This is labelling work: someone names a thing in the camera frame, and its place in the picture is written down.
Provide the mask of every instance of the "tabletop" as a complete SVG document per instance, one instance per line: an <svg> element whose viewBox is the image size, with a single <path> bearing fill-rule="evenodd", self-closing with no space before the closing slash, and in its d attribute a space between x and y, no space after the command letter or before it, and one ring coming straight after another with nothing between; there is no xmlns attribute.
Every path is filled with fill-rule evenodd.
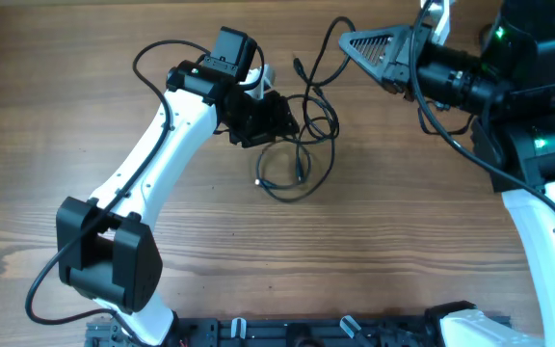
<svg viewBox="0 0 555 347"><path fill-rule="evenodd" d="M0 346L16 347L84 340L85 321L36 325L25 316L24 299L56 252L59 205L68 196L86 199L155 115L158 99L131 71L139 50L163 39L212 47L220 27L232 27L262 46L276 70L277 91L301 93L293 57L310 70L335 17L348 16L359 30L380 28L412 23L418 5L11 3L0 0ZM447 45L478 54L478 31L498 7L499 1L458 2ZM319 76L329 76L343 59L337 39L344 30L336 28ZM187 47L160 47L143 57L140 70L164 86L171 67L197 56ZM197 151L154 231L165 302L180 317L227 319L421 314L467 300L541 335L524 250L489 176L439 137L424 135L416 106L384 92L355 64L325 93L341 126L335 166L301 202L274 201L254 186L261 148L235 147L223 135ZM291 106L300 120L300 104ZM439 117L453 128L467 115ZM457 139L471 147L468 135ZM271 155L267 175L294 179L294 148L283 145ZM313 182L328 164L329 145L314 147L312 155ZM39 315L62 317L95 304L61 284L54 270L35 307Z"/></svg>

